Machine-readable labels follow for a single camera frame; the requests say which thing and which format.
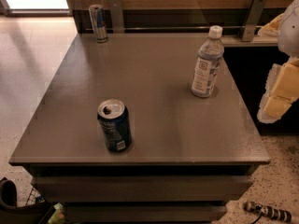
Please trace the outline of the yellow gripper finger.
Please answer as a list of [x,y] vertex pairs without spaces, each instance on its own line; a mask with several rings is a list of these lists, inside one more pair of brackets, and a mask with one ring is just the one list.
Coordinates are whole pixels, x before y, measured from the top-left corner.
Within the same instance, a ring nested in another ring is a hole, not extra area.
[[282,19],[283,13],[276,16],[273,20],[264,25],[259,31],[258,36],[269,36],[269,37],[277,37],[278,36],[278,28],[280,21]]
[[283,65],[274,63],[265,83],[257,119],[274,123],[299,99],[299,59],[290,58]]

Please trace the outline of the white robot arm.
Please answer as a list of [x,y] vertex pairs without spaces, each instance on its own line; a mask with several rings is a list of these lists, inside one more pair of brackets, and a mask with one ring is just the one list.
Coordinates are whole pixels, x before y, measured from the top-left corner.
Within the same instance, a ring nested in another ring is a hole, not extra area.
[[278,39],[278,50],[289,60],[283,65],[274,63],[265,83],[265,93],[259,104],[257,119],[261,123],[274,123],[299,99],[299,0],[263,26],[258,36]]

